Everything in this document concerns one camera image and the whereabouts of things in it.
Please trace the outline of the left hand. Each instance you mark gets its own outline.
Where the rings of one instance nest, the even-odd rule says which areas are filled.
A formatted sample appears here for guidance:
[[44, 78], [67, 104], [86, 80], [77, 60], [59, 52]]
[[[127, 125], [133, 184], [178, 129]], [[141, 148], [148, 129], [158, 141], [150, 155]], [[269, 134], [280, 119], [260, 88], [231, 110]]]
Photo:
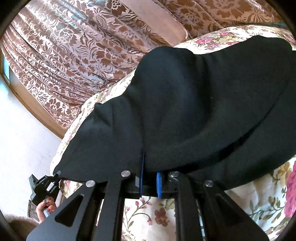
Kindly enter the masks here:
[[45, 200], [40, 202], [36, 207], [36, 213], [39, 219], [39, 223], [42, 223], [46, 219], [44, 211], [52, 214], [56, 209], [57, 206], [53, 197], [47, 197]]

